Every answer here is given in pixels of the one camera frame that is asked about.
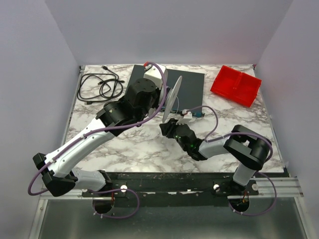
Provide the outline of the white cable spool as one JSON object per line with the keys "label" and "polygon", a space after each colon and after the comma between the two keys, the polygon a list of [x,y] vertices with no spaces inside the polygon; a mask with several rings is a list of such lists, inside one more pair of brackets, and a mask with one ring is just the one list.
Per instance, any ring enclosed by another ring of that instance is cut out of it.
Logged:
{"label": "white cable spool", "polygon": [[172,107],[173,107],[174,102],[177,98],[177,94],[179,92],[181,83],[182,83],[182,76],[179,76],[174,87],[169,90],[169,93],[166,96],[165,103],[164,103],[165,111],[164,111],[164,114],[162,117],[162,123],[165,123],[165,121],[167,120],[167,118],[172,110]]}

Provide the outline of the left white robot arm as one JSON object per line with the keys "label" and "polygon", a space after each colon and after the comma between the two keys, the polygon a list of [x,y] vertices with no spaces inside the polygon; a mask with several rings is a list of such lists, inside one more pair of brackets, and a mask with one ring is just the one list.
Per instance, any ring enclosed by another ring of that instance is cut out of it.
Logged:
{"label": "left white robot arm", "polygon": [[83,171],[75,166],[100,145],[154,118],[164,104],[166,92],[166,77],[137,79],[123,97],[106,103],[74,138],[47,155],[36,154],[33,161],[46,190],[59,197],[72,189],[105,188],[110,180],[104,171]]}

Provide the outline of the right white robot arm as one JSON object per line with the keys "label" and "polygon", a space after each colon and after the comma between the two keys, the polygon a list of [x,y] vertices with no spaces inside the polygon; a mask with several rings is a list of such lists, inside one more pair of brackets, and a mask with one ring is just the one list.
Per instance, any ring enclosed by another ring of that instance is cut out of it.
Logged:
{"label": "right white robot arm", "polygon": [[273,155],[269,139],[239,124],[230,133],[208,141],[198,138],[188,125],[178,124],[176,119],[159,126],[162,136],[174,139],[196,161],[228,153],[235,157],[240,164],[226,184],[232,191],[244,191],[250,179]]}

